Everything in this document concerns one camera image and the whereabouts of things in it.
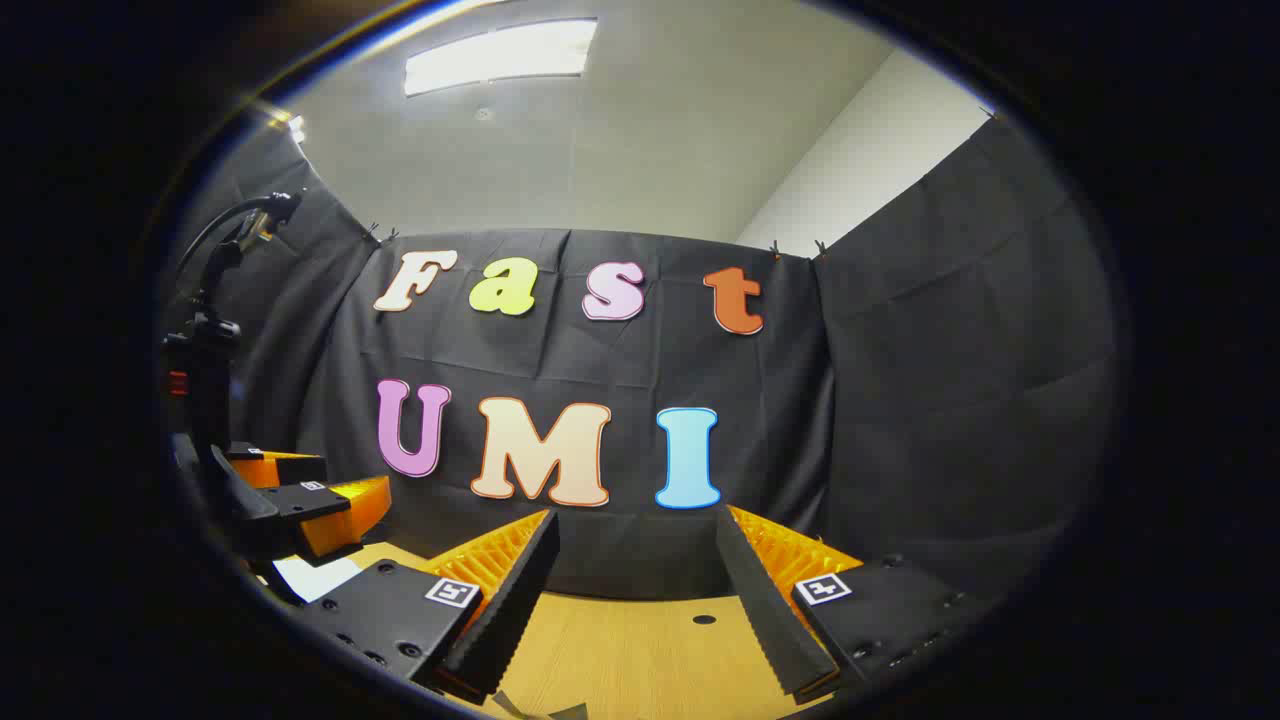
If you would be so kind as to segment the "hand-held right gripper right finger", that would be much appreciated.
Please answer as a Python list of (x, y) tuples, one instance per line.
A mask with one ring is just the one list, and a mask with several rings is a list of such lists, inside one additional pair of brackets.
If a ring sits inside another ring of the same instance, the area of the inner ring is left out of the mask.
[(716, 510), (716, 543), (780, 689), (796, 701), (879, 694), (1004, 602), (909, 556), (856, 559), (732, 505)]

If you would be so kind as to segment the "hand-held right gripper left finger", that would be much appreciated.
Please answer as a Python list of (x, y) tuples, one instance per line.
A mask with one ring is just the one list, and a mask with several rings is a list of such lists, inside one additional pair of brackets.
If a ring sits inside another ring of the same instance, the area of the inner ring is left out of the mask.
[(541, 510), (422, 569), (380, 559), (298, 618), (384, 673), (483, 705), (500, 688), (559, 550), (559, 518)]

